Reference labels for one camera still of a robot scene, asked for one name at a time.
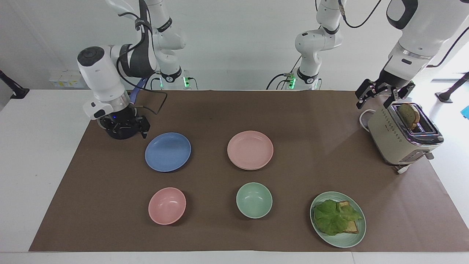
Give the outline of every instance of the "plate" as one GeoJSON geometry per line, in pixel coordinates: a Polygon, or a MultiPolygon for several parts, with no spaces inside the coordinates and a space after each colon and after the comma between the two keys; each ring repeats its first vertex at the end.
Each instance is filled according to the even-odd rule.
{"type": "Polygon", "coordinates": [[[158,225],[170,225],[181,218],[186,210],[186,197],[177,188],[157,191],[148,203],[148,214],[158,225]]]}
{"type": "Polygon", "coordinates": [[[236,205],[246,217],[257,219],[266,216],[272,209],[272,194],[257,182],[246,183],[236,194],[236,205]]]}
{"type": "Polygon", "coordinates": [[[322,193],[316,198],[314,198],[313,203],[311,204],[310,208],[310,219],[311,223],[314,227],[314,230],[316,230],[316,233],[327,243],[338,247],[338,248],[351,248],[353,246],[356,246],[358,243],[360,243],[365,236],[366,233],[366,220],[365,220],[365,215],[363,214],[362,209],[358,204],[352,200],[352,198],[348,197],[345,194],[341,194],[338,192],[325,192],[322,193]],[[358,234],[348,234],[348,233],[340,233],[334,236],[327,235],[323,232],[321,232],[318,227],[316,226],[316,223],[314,221],[314,207],[325,200],[333,200],[335,202],[341,202],[341,201],[349,201],[350,206],[352,206],[353,209],[355,209],[357,212],[359,212],[363,219],[359,219],[355,221],[356,226],[358,228],[358,234]]]}
{"type": "Polygon", "coordinates": [[[261,132],[244,131],[231,138],[227,151],[234,165],[253,171],[266,166],[272,159],[273,144],[261,132]]]}
{"type": "Polygon", "coordinates": [[[190,143],[186,137],[175,132],[164,133],[148,144],[145,161],[156,171],[174,171],[187,162],[190,151],[190,143]]]}

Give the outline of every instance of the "blue plate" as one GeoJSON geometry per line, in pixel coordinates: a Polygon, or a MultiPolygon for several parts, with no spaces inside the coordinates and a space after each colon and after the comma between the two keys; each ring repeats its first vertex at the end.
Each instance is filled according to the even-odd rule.
{"type": "Polygon", "coordinates": [[[150,168],[169,172],[182,167],[190,156],[189,140],[175,132],[155,137],[145,150],[145,160],[150,168]]]}

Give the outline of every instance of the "blue object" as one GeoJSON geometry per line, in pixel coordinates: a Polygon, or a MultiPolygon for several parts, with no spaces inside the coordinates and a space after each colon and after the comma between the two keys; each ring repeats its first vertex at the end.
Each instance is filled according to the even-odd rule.
{"type": "Polygon", "coordinates": [[[143,86],[145,85],[146,83],[146,78],[141,78],[140,81],[138,82],[137,86],[140,87],[140,88],[137,88],[135,87],[132,92],[130,93],[130,102],[132,104],[135,104],[135,101],[137,100],[137,95],[138,95],[138,92],[141,90],[141,88],[143,88],[143,86]]]}
{"type": "Polygon", "coordinates": [[[190,143],[186,137],[175,132],[164,133],[148,144],[145,161],[156,171],[174,171],[187,162],[190,151],[190,143]]]}
{"type": "Polygon", "coordinates": [[[469,105],[461,111],[461,114],[466,119],[469,119],[469,105]]]}

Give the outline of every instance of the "white table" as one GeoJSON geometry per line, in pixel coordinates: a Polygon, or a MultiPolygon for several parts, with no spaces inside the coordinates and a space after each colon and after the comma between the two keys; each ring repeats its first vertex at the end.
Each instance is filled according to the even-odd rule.
{"type": "MultiPolygon", "coordinates": [[[[459,113],[469,104],[469,85],[452,105],[435,104],[432,84],[415,91],[414,101],[438,125],[445,143],[431,163],[469,225],[469,120],[459,113]]],[[[87,127],[82,104],[90,91],[32,90],[0,111],[0,263],[467,263],[463,253],[351,252],[89,252],[27,253],[42,218],[87,127]]]]}

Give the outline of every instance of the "toaster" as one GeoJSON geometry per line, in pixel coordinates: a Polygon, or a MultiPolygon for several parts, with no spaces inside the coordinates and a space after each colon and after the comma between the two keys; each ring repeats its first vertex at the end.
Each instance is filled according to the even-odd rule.
{"type": "Polygon", "coordinates": [[[395,103],[376,111],[368,121],[368,129],[384,160],[393,165],[408,165],[422,157],[433,159],[431,153],[444,141],[436,125],[416,103],[420,121],[413,130],[407,127],[395,103]]]}

